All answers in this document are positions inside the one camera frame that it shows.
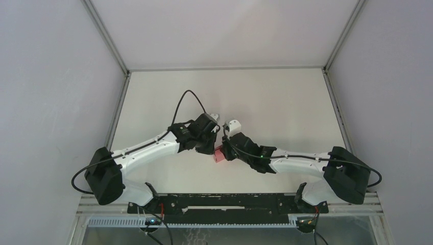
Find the pink cardboard box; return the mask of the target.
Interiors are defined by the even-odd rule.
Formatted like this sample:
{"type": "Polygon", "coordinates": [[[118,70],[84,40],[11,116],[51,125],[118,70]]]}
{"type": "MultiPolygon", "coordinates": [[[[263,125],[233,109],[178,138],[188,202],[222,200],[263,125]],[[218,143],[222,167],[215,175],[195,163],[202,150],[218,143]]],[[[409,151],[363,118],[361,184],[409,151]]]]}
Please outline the pink cardboard box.
{"type": "Polygon", "coordinates": [[[216,147],[214,150],[213,159],[214,159],[215,163],[219,163],[219,162],[226,160],[225,155],[222,151],[222,148],[223,148],[223,146],[220,145],[220,146],[216,147]]]}

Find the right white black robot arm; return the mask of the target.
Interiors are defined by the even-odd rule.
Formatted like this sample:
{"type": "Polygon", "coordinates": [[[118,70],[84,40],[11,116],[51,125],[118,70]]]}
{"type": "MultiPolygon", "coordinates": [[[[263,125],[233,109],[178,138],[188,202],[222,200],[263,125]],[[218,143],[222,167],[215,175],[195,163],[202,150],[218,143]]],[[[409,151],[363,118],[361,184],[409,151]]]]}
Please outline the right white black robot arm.
{"type": "Polygon", "coordinates": [[[261,174],[294,173],[318,178],[300,184],[295,205],[301,212],[335,199],[355,205],[364,203],[373,169],[343,147],[335,146],[319,154],[295,153],[258,145],[243,133],[224,135],[222,143],[226,160],[238,159],[261,174]]]}

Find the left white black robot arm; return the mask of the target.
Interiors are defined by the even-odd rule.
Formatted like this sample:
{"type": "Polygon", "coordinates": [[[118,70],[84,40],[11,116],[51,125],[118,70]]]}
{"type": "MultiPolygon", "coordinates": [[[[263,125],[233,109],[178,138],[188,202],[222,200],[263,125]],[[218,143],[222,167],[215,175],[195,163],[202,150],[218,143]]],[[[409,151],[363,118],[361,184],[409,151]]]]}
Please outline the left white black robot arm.
{"type": "Polygon", "coordinates": [[[101,206],[126,201],[138,204],[148,213],[155,212],[160,200],[153,186],[129,180],[128,175],[160,158],[183,151],[212,155],[219,118],[216,113],[202,113],[195,120],[174,123],[160,135],[135,146],[113,152],[106,147],[96,150],[84,170],[90,193],[101,206]]]}

